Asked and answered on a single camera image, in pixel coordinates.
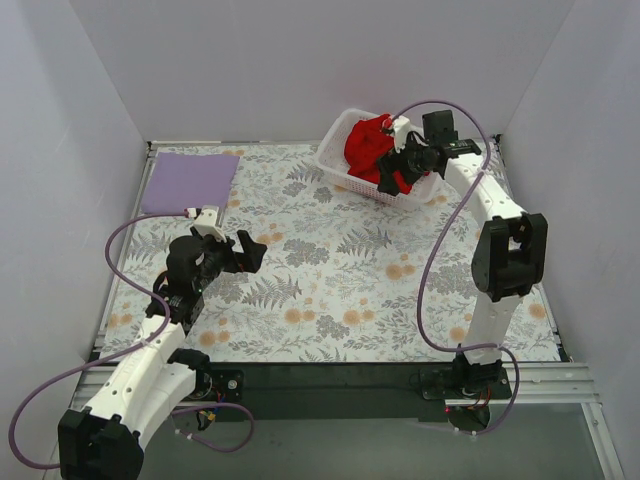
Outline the red t shirt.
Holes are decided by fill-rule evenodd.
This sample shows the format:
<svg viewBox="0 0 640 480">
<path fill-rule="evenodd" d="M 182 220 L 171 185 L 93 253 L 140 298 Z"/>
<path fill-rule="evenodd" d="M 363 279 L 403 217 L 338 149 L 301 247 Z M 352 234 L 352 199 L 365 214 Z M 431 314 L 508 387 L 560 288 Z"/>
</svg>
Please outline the red t shirt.
<svg viewBox="0 0 640 480">
<path fill-rule="evenodd" d="M 344 146 L 344 158 L 349 165 L 348 174 L 378 186 L 380 170 L 377 159 L 394 148 L 393 139 L 382 131 L 389 113 L 368 120 L 358 121 L 348 135 Z M 412 186 L 399 186 L 400 193 L 409 194 Z"/>
</svg>

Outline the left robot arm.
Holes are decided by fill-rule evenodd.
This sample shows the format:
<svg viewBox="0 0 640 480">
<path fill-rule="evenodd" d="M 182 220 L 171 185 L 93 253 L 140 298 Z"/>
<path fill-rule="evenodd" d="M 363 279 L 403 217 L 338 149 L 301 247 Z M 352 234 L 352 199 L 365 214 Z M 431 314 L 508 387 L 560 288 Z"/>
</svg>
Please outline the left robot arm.
<svg viewBox="0 0 640 480">
<path fill-rule="evenodd" d="M 140 324 L 140 348 L 120 358 L 99 391 L 58 425 L 65 479 L 135 479 L 151 437 L 186 397 L 212 390 L 209 358 L 185 349 L 186 334 L 204 306 L 203 293 L 222 273 L 256 273 L 267 251 L 247 231 L 234 240 L 192 232 L 170 243 L 166 270 Z"/>
</svg>

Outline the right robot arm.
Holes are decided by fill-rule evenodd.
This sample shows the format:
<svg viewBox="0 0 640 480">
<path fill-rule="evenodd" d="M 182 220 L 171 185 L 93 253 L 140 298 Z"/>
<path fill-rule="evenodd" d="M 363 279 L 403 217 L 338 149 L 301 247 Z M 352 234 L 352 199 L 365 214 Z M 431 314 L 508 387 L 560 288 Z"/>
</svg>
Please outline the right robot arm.
<svg viewBox="0 0 640 480">
<path fill-rule="evenodd" d="M 460 138 L 449 110 L 428 113 L 422 130 L 396 115 L 381 131 L 394 147 L 378 162 L 382 193 L 397 195 L 402 183 L 414 184 L 426 174 L 438 175 L 461 197 L 481 229 L 471 261 L 478 294 L 463 342 L 448 351 L 449 364 L 419 374 L 427 399 L 502 398 L 511 388 L 502 366 L 504 340 L 518 305 L 543 276 L 548 223 L 541 214 L 519 206 L 489 174 L 490 145 Z"/>
</svg>

